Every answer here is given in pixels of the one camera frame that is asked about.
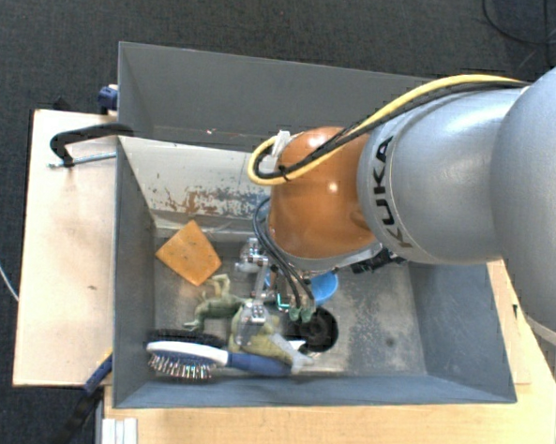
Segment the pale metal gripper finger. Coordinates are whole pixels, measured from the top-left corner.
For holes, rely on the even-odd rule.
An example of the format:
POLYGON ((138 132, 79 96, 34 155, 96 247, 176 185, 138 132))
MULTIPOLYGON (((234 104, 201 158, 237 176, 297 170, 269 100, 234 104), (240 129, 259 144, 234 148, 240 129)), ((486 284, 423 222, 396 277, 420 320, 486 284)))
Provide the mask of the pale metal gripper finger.
POLYGON ((304 340, 286 340, 280 333, 269 335, 268 340, 285 358, 289 357, 298 359, 304 357, 304 354, 299 351, 301 346, 305 344, 304 340))
POLYGON ((251 344, 252 339, 264 327, 266 314, 266 308, 262 303, 248 301, 243 304, 235 315, 233 325, 234 341, 238 346, 251 344))

